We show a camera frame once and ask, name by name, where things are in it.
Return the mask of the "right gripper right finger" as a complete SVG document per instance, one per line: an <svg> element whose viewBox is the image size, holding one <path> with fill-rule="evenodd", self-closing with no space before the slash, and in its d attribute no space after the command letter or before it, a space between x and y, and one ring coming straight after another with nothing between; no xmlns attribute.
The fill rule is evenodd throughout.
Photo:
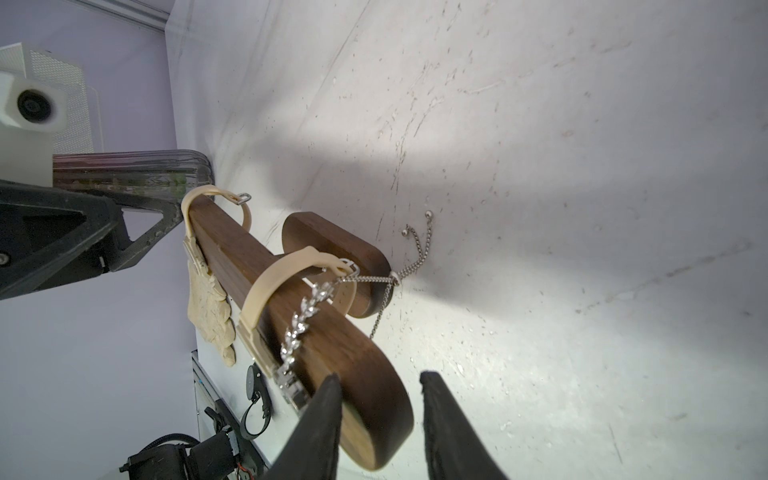
<svg viewBox="0 0 768 480"><path fill-rule="evenodd" d="M430 479L507 479L438 372L420 374Z"/></svg>

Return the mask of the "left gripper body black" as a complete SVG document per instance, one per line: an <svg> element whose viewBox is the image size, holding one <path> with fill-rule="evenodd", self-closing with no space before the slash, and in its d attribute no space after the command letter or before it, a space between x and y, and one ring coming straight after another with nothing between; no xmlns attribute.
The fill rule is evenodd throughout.
<svg viewBox="0 0 768 480"><path fill-rule="evenodd" d="M119 225L106 197L3 181L1 298L106 273L103 242Z"/></svg>

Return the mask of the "black wrist watch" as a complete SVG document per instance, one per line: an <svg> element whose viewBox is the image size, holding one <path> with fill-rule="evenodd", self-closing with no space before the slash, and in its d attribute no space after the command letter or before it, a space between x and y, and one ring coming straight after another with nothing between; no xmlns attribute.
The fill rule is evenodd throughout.
<svg viewBox="0 0 768 480"><path fill-rule="evenodd" d="M250 404L241 416L240 433L246 440L255 440L267 430L273 413L272 400L264 374L256 363L252 363L247 370L246 395ZM256 405L261 406L263 423L258 432L252 432L248 427L248 418Z"/></svg>

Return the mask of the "cream strap wrist watch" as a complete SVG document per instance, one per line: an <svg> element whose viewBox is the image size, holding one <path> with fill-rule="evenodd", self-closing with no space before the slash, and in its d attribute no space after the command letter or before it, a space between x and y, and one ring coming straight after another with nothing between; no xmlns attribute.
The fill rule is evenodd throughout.
<svg viewBox="0 0 768 480"><path fill-rule="evenodd" d="M236 333L268 377L292 373L309 319L324 302L341 315L350 311L357 287L349 280L356 273L353 262L308 246L259 274L240 307Z"/></svg>

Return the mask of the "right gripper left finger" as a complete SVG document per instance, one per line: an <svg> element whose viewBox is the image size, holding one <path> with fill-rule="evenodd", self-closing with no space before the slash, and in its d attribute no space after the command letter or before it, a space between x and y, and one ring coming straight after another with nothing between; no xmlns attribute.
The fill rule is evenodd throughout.
<svg viewBox="0 0 768 480"><path fill-rule="evenodd" d="M338 375L327 376L280 455L261 479L336 479L342 400Z"/></svg>

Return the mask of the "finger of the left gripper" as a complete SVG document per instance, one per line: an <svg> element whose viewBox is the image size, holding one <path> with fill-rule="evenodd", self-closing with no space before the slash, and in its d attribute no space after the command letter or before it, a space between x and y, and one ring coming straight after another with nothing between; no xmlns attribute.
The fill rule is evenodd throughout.
<svg viewBox="0 0 768 480"><path fill-rule="evenodd" d="M117 272L136 264L168 233L182 222L180 204L168 200L114 200L118 207L118 224L111 232L110 271ZM129 237L122 209L153 212L161 215L137 239Z"/></svg>

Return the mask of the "wooden watch stand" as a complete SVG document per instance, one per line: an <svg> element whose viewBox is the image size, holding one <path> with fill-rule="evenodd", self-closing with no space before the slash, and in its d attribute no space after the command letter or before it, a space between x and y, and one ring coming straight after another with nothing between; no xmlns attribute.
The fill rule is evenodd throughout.
<svg viewBox="0 0 768 480"><path fill-rule="evenodd" d="M304 247L347 259L363 275L384 273L389 263L371 244L312 212L290 215L283 227L287 253L271 253L249 228L203 195L190 203L191 232L211 273L240 308L259 274L277 259ZM359 467L383 468L413 430L413 410L406 389L385 354L353 318L373 314L386 304L381 287L357 287L350 311L341 315L329 301L308 322L292 373L272 378L291 405L305 406L322 381L337 374L342 388L341 446Z"/></svg>

